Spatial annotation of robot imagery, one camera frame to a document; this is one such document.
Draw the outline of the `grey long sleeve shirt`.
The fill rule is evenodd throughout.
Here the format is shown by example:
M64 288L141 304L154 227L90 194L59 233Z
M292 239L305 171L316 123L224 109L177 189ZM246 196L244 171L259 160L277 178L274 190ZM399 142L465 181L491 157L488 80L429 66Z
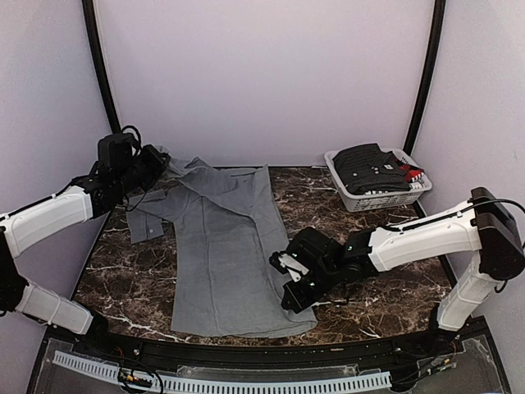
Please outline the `grey long sleeve shirt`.
M317 326L312 309L281 307L288 273L269 259L288 245L267 167L216 169L172 158L178 186L134 197L126 214L132 243L176 234L171 328L203 337L290 337Z

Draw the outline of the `light grey plastic basket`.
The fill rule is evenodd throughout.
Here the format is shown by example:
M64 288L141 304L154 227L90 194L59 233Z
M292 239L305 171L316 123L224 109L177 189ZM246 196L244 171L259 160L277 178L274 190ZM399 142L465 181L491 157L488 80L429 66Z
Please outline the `light grey plastic basket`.
M409 191L372 192L364 195L352 195L346 190L342 180L336 173L333 158L338 153L338 150L328 151L324 154L324 160L330 171L332 182L345 208L351 213L412 204L416 202L424 192L430 191L432 188L432 182L424 172L412 184L411 190Z

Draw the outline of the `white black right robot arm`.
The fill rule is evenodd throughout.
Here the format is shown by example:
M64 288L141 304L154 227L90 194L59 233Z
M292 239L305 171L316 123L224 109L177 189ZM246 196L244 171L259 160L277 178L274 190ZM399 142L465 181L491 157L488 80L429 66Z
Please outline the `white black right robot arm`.
M477 187L468 200L430 217L362 230L344 244L307 227L270 265L291 276L281 306L300 313L342 282L355 283L407 263L471 251L472 259L452 291L440 302L433 326L418 339L424 355L438 355L490 293L524 270L524 243L508 199Z

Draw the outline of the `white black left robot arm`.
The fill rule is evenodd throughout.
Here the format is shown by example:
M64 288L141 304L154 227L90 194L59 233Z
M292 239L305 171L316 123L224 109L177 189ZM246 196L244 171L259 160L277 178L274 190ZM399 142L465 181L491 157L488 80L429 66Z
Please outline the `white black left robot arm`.
M76 224L99 218L124 204L130 193L147 193L171 158L143 144L135 126L98 142L98 158L88 174L61 191L1 216L1 313L19 313L83 337L98 358L116 350L107 320L88 307L21 276L15 260L30 247Z

